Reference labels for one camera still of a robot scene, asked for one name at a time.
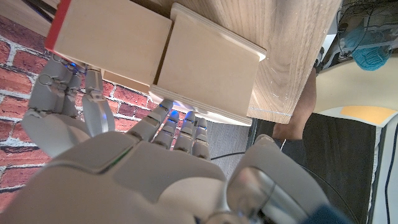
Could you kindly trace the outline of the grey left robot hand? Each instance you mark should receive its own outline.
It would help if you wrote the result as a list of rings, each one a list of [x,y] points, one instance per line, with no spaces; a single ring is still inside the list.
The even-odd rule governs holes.
[[[114,131],[100,69],[52,55],[35,80],[22,127],[50,157]]]

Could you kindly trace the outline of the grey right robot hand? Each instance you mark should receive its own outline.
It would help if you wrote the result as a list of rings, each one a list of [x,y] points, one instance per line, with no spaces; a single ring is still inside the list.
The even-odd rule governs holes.
[[[260,135],[230,178],[210,161],[206,121],[164,100],[127,133],[107,132],[52,159],[2,223],[348,223],[316,180]]]

